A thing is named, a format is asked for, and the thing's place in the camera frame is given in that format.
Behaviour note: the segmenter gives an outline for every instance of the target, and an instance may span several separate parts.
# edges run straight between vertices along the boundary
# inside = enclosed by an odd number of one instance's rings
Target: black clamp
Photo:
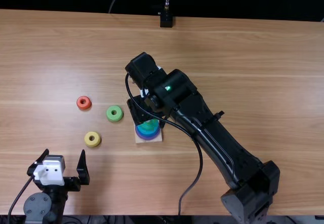
[[[221,117],[224,115],[225,113],[223,111],[220,111],[219,113],[215,113],[214,116],[213,116],[213,119],[215,121],[218,121],[221,119]]]

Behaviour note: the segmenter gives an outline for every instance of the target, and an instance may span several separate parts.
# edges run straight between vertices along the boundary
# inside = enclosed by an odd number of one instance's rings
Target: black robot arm
[[[25,224],[61,224],[68,192],[78,192],[89,185],[86,152],[82,150],[77,165],[78,177],[63,177],[63,156],[49,155],[46,149],[27,170],[42,193],[28,197],[24,204]]]
[[[262,163],[244,149],[219,122],[224,112],[213,114],[180,70],[166,74],[150,55],[142,53],[126,71],[140,89],[148,90],[146,109],[171,117],[185,128],[216,164],[230,187],[221,200],[233,217],[239,223],[262,223],[277,192],[279,168],[272,161]],[[128,105],[134,121],[141,121],[134,116],[130,101]]]

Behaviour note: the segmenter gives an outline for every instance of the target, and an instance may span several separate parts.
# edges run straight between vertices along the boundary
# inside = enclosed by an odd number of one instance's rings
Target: gray metal part
[[[39,224],[51,210],[52,200],[45,193],[35,193],[28,197],[24,204],[25,224]]]

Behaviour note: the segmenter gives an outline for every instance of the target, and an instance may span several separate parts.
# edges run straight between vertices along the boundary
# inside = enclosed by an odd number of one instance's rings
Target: wooden table
[[[65,214],[177,213],[198,155],[171,126],[162,143],[135,145],[124,67],[143,51],[166,72],[184,71],[213,112],[225,111],[221,122],[238,142],[279,166],[269,214],[323,214],[323,45],[323,23],[179,17],[162,29],[151,16],[1,10],[0,214],[45,148],[64,155],[65,176],[77,175],[86,149],[91,183],[69,193]],[[91,110],[77,108],[81,95]],[[115,104],[125,116],[111,123],[105,112]],[[99,147],[85,146],[88,131],[102,135]],[[220,201],[227,190],[204,154],[182,213],[228,214]],[[13,213],[37,191],[32,183]]]

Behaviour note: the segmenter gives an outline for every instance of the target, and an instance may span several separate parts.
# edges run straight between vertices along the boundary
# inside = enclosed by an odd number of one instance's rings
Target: green ring
[[[107,109],[106,115],[107,115],[107,118],[109,121],[118,122],[119,120],[122,119],[124,113],[123,113],[123,110],[119,106],[110,106]]]

